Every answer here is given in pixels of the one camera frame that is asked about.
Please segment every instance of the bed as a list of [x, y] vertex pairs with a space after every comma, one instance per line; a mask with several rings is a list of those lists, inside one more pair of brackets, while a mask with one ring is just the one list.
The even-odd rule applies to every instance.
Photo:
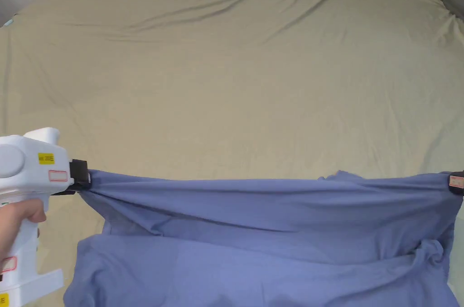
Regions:
[[[37, 0], [0, 29], [2, 134], [51, 126], [93, 169], [172, 179], [464, 166], [464, 23], [441, 0]], [[102, 218], [52, 197], [39, 268]], [[464, 303], [464, 213], [450, 284]], [[64, 289], [32, 306], [61, 306]]]

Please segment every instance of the yellow sticker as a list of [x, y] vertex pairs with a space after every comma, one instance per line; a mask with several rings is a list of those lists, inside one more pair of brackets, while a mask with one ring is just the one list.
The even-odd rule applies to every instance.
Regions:
[[39, 153], [39, 164], [40, 165], [54, 165], [55, 156], [52, 153]]
[[0, 293], [0, 307], [10, 306], [10, 299], [7, 293]]

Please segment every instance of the human hand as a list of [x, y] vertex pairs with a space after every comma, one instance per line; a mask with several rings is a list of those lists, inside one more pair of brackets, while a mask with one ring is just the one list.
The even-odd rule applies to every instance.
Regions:
[[10, 251], [24, 219], [33, 223], [46, 220], [44, 204], [40, 199], [10, 203], [0, 208], [0, 261]]

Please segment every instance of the blue fabric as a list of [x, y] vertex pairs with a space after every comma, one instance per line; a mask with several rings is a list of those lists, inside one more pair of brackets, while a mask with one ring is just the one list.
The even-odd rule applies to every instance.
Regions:
[[175, 181], [92, 172], [67, 307], [458, 307], [448, 174]]

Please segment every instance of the white label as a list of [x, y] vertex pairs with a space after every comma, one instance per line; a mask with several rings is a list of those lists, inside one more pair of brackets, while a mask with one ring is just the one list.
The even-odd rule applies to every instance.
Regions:
[[68, 173], [66, 171], [48, 171], [48, 179], [50, 181], [68, 181]]
[[449, 186], [464, 189], [464, 177], [455, 177], [454, 175], [451, 175], [449, 177]]
[[16, 256], [7, 257], [5, 260], [1, 262], [1, 270], [0, 273], [14, 271], [18, 266], [18, 259]]

